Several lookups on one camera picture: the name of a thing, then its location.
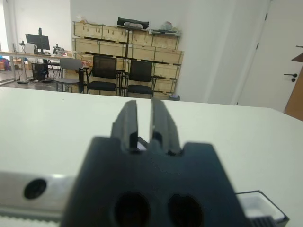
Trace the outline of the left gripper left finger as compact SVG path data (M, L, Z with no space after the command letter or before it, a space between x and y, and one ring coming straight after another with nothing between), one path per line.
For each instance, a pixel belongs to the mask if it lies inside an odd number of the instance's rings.
M121 142L121 148L127 152L135 152L137 150L138 119L135 100L124 104L112 124L111 137L118 138Z

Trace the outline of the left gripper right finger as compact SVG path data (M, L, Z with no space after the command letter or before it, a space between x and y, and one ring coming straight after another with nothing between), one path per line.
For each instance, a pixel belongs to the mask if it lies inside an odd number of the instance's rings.
M150 139L156 140L169 156L181 156L177 126L162 100L151 100Z

